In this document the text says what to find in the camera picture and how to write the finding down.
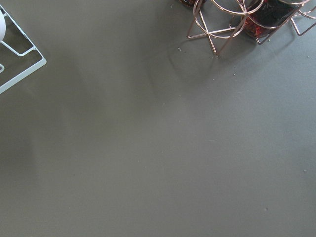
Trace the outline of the dark sauce bottle white cap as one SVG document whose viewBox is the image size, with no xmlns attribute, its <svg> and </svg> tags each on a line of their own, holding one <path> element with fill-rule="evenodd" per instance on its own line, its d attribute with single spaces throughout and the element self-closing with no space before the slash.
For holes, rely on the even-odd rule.
<svg viewBox="0 0 316 237">
<path fill-rule="evenodd" d="M 281 26 L 303 0 L 264 0 L 261 7 L 245 21 L 244 31 L 251 37 L 263 38 Z"/>
</svg>

